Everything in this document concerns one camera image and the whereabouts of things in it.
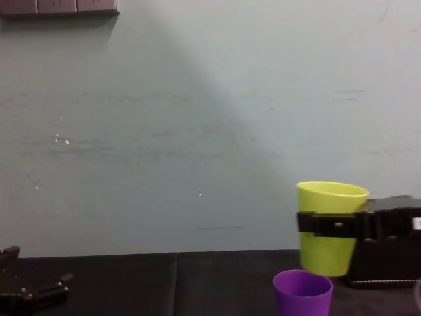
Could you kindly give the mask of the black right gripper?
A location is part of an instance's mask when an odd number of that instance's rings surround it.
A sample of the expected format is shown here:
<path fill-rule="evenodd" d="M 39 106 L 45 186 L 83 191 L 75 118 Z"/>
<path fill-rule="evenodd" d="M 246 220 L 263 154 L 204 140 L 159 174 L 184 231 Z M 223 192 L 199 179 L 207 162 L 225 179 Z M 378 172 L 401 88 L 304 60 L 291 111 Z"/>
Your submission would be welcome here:
<path fill-rule="evenodd" d="M 369 199 L 361 213 L 297 212 L 299 232 L 316 237 L 364 238 L 383 242 L 420 239 L 420 198 L 391 196 Z"/>

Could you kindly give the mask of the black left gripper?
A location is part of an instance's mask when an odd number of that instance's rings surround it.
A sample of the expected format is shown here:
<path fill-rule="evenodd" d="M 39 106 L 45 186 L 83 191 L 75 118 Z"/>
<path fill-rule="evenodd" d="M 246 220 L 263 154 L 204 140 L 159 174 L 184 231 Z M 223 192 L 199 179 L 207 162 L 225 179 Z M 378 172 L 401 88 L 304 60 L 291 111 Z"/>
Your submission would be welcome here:
<path fill-rule="evenodd" d="M 1 250 L 1 273 L 5 273 L 19 255 L 19 246 L 10 246 Z M 1 294 L 1 315 L 33 315 L 33 309 L 47 309 L 66 303 L 73 280 L 74 275 L 66 273 L 47 286 L 38 288 L 24 286 L 19 294 Z"/>

